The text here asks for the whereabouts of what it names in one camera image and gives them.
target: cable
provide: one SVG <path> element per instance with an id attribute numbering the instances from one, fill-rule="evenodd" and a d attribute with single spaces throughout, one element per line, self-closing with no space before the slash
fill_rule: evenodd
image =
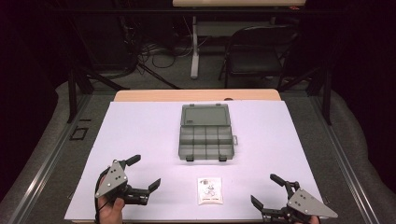
<path id="1" fill-rule="evenodd" d="M 147 53 L 146 53 L 146 54 L 144 54 L 144 53 L 142 52 L 143 49 L 146 49 L 146 50 L 147 50 Z M 140 50 L 139 55 L 138 55 L 138 56 L 141 57 L 141 58 L 138 58 L 138 59 L 139 59 L 139 62 L 141 62 L 141 63 L 147 62 L 147 61 L 149 60 L 150 55 L 151 55 L 150 52 L 151 52 L 151 49 L 149 48 L 149 45 L 143 46 L 142 49 Z"/>
<path id="2" fill-rule="evenodd" d="M 147 71 L 150 75 L 152 75 L 153 77 L 157 78 L 158 80 L 160 80 L 161 82 L 165 83 L 166 85 L 172 87 L 175 90 L 181 90 L 180 87 L 168 82 L 165 78 L 161 77 L 160 75 L 158 75 L 157 73 L 153 72 L 152 70 L 150 70 L 148 67 L 146 67 L 145 65 L 143 65 L 142 63 L 139 63 L 137 66 L 141 67 L 142 69 L 144 69 L 145 71 Z"/>
<path id="3" fill-rule="evenodd" d="M 116 78 L 121 78 L 121 77 L 127 77 L 127 76 L 131 75 L 133 71 L 134 71 L 134 69 L 132 69 L 132 68 L 127 68 L 125 71 L 123 71 L 122 73 L 119 73 L 119 74 L 110 75 L 110 76 L 104 76 L 104 75 L 102 74 L 102 76 L 105 77 L 105 78 L 107 78 L 107 79 L 110 79 L 110 80 L 111 80 L 111 79 L 116 79 Z M 94 81 L 92 84 L 98 82 L 98 80 L 97 80 L 95 77 L 91 77 L 89 74 L 88 74 L 87 76 L 88 76 L 88 78 L 90 78 L 90 79 L 95 79 L 95 80 L 96 80 L 96 81 Z"/>
<path id="4" fill-rule="evenodd" d="M 155 64 L 155 62 L 154 62 L 155 55 L 156 55 L 156 54 L 153 54 L 153 55 L 152 55 L 152 57 L 151 57 L 151 63 L 152 63 L 152 65 L 153 65 L 154 67 L 156 67 L 156 68 L 168 68 L 168 67 L 171 67 L 172 65 L 175 64 L 176 56 L 172 54 L 173 60 L 172 60 L 172 62 L 171 62 L 170 64 L 168 64 L 168 65 L 166 65 L 166 66 L 159 66 L 159 65 Z"/>
<path id="5" fill-rule="evenodd" d="M 105 169 L 100 175 L 98 180 L 96 181 L 96 186 L 95 186 L 95 193 L 96 191 L 99 190 L 99 186 L 100 186 L 100 181 L 102 180 L 103 176 L 105 176 L 108 172 L 108 170 L 110 169 L 110 167 L 108 167 L 107 169 Z M 99 216 L 99 212 L 100 210 L 108 203 L 108 201 L 105 203 L 105 205 L 101 206 L 100 208 L 98 208 L 98 199 L 96 197 L 93 198 L 94 199 L 94 203 L 95 203 L 95 223 L 99 224 L 100 223 L 100 216 Z"/>
<path id="6" fill-rule="evenodd" d="M 191 53 L 191 51 L 192 51 L 193 44 L 194 44 L 194 41 L 193 41 L 193 38 L 192 38 L 192 32 L 191 32 L 191 30 L 190 30 L 189 25 L 187 24 L 187 21 L 186 21 L 186 18 L 185 18 L 185 17 L 183 17 L 183 21 L 184 21 L 184 24 L 186 24 L 187 30 L 189 31 L 189 35 L 190 35 L 190 38 L 191 38 L 191 47 L 190 47 L 189 52 L 187 52 L 187 53 L 184 54 L 184 55 L 178 55 L 177 57 L 185 57 L 185 56 L 189 55 L 189 54 Z"/>

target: human hand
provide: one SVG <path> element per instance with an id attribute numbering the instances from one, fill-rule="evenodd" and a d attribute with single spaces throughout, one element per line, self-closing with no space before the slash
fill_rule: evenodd
<path id="1" fill-rule="evenodd" d="M 101 224 L 121 224 L 122 223 L 122 208 L 125 202 L 122 198 L 117 198 L 113 205 L 107 202 L 108 198 L 102 196 L 98 198 L 99 220 Z"/>
<path id="2" fill-rule="evenodd" d="M 309 219 L 310 224 L 320 224 L 319 218 L 317 216 L 312 216 L 311 219 Z"/>

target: white paper sheet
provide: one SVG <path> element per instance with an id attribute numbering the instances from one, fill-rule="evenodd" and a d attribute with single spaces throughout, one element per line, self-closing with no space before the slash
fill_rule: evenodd
<path id="1" fill-rule="evenodd" d="M 181 107 L 185 104 L 228 104 L 233 134 L 238 137 L 232 160 L 179 159 Z M 113 160 L 140 154 L 140 162 L 126 167 L 128 184 L 146 189 L 158 178 L 160 187 L 147 206 L 126 205 L 124 220 L 203 221 L 262 219 L 251 204 L 255 196 L 264 207 L 286 205 L 285 188 L 270 179 L 276 174 L 299 181 L 321 201 L 300 140 L 284 102 L 216 101 L 111 103 L 65 219 L 93 220 L 96 180 Z M 223 204 L 200 206 L 196 180 L 216 176 L 222 180 Z"/>

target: wooden table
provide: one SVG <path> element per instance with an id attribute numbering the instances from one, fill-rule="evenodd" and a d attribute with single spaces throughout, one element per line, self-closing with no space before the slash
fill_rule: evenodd
<path id="1" fill-rule="evenodd" d="M 147 90 L 119 91 L 115 102 L 146 101 L 223 101 L 234 100 L 274 100 L 280 101 L 276 90 Z"/>

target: small white packet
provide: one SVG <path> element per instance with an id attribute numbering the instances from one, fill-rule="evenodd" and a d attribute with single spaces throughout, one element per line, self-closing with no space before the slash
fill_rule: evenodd
<path id="1" fill-rule="evenodd" d="M 221 178 L 198 178 L 198 204 L 223 204 Z"/>

